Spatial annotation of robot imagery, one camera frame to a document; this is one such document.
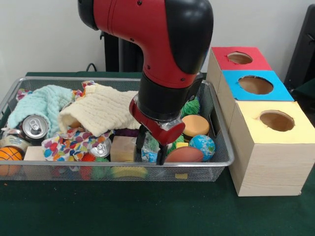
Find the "blue ball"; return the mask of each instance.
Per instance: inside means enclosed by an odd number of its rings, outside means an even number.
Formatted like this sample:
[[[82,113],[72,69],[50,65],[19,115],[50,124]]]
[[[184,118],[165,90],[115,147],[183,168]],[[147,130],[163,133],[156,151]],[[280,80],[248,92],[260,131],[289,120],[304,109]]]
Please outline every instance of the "blue ball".
[[[189,142],[189,146],[199,149],[203,153],[202,161],[209,161],[216,152],[215,143],[206,135],[196,135]]]

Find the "can tab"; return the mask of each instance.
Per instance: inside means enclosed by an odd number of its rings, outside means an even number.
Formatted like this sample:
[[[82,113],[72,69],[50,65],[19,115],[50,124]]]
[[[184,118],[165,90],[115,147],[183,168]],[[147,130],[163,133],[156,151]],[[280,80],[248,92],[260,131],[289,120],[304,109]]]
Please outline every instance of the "can tab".
[[[36,119],[31,119],[30,120],[30,127],[31,127],[31,132],[32,133],[38,133],[41,131],[41,126],[40,126],[40,122]]]
[[[96,151],[97,151],[98,154],[104,155],[104,154],[107,152],[107,148],[106,148],[106,146],[103,145],[103,144],[98,144]]]

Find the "red paper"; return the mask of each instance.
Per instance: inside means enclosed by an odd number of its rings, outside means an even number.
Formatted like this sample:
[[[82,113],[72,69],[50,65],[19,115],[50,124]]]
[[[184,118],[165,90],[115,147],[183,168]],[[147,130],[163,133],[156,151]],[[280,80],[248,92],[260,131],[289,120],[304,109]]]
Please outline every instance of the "red paper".
[[[272,70],[260,50],[255,47],[213,47],[215,57],[221,70]],[[248,64],[237,64],[229,60],[228,55],[234,52],[247,54],[252,58]]]

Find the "black cable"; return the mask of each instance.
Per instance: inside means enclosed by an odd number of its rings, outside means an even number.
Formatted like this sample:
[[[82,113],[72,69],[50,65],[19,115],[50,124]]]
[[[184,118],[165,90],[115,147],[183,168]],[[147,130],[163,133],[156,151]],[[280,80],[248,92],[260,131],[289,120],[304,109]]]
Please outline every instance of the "black cable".
[[[93,67],[94,71],[97,72],[97,68],[96,68],[96,66],[94,65],[94,63],[90,63],[90,64],[88,65],[86,71],[89,71],[89,69],[90,69],[91,66]]]

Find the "blue paper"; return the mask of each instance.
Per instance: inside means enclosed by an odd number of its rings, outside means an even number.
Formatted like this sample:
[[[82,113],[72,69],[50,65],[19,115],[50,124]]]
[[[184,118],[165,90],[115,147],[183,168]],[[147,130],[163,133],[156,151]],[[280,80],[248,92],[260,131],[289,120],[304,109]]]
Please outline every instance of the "blue paper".
[[[294,101],[284,84],[274,71],[264,70],[225,70],[223,75],[232,91],[233,97],[240,101]],[[273,90],[268,94],[254,94],[245,91],[239,80],[245,76],[264,78],[273,85]]]

